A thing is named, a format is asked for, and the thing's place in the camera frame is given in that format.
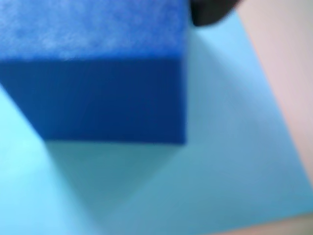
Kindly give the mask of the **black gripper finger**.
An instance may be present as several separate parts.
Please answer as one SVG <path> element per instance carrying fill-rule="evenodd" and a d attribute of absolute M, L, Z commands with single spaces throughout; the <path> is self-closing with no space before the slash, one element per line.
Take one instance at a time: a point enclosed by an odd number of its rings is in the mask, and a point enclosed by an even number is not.
<path fill-rule="evenodd" d="M 241 0 L 191 0 L 191 19 L 194 26 L 215 24 L 231 13 Z"/>

